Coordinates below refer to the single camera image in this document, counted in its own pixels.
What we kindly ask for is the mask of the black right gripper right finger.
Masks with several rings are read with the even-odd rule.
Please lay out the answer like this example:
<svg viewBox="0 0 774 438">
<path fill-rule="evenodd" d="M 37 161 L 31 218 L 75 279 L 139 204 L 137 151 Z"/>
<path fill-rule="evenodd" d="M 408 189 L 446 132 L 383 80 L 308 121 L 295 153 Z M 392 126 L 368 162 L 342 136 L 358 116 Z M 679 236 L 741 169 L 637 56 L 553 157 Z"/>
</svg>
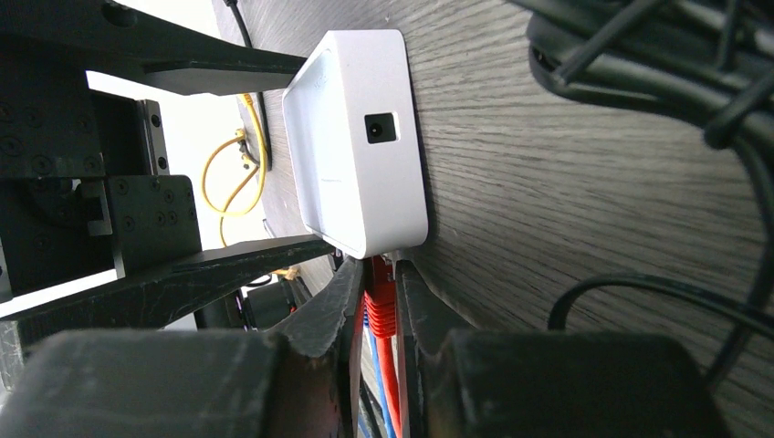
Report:
<svg viewBox="0 0 774 438">
<path fill-rule="evenodd" d="M 728 437 L 697 366 L 654 335 L 475 328 L 394 268 L 406 437 Z"/>
</svg>

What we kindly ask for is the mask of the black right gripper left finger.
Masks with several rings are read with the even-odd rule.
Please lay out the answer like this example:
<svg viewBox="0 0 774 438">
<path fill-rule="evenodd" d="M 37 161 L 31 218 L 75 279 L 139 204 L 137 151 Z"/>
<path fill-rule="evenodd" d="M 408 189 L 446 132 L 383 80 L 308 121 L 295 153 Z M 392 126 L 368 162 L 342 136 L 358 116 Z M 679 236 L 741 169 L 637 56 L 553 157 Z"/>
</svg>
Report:
<svg viewBox="0 0 774 438">
<path fill-rule="evenodd" d="M 81 330 L 46 340 L 4 437 L 352 437 L 364 264 L 264 331 Z"/>
</svg>

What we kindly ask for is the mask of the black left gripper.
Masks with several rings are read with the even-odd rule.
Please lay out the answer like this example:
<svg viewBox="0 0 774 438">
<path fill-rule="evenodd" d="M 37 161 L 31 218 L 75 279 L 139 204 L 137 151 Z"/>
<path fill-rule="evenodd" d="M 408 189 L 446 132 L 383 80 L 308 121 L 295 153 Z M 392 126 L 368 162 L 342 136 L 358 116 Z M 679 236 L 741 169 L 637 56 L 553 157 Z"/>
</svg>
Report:
<svg viewBox="0 0 774 438">
<path fill-rule="evenodd" d="M 2 386 L 14 386 L 35 345 L 56 333 L 160 329 L 332 252 L 315 235 L 199 252 L 193 187 L 170 173 L 158 103 L 92 90 L 83 71 L 230 96 L 286 88 L 303 57 L 114 1 L 4 1 L 1 50 L 1 298 L 154 267 L 2 317 Z"/>
</svg>

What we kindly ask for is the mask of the white network switch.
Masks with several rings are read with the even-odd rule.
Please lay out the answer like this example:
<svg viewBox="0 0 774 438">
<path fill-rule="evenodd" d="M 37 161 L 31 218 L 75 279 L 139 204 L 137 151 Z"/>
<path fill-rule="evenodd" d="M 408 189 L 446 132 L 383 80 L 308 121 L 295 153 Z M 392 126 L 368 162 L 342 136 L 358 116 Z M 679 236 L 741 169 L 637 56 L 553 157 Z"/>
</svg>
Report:
<svg viewBox="0 0 774 438">
<path fill-rule="evenodd" d="M 429 232 L 403 33 L 330 30 L 282 95 L 305 228 L 359 259 Z"/>
</svg>

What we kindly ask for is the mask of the black power adapter with cord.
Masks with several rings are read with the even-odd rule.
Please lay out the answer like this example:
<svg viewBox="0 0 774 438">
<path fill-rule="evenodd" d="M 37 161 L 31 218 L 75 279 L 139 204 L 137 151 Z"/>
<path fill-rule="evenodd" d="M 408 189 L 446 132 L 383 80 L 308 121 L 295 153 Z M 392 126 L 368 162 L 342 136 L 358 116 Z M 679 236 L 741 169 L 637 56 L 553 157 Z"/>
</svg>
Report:
<svg viewBox="0 0 774 438">
<path fill-rule="evenodd" d="M 663 115 L 734 152 L 767 237 L 744 302 L 670 279 L 605 275 L 580 282 L 550 312 L 563 329 L 574 302 L 599 287 L 632 287 L 729 318 L 706 372 L 716 389 L 754 335 L 771 338 L 773 295 L 773 5 L 768 1 L 525 1 L 528 61 L 547 91 L 581 103 Z"/>
</svg>

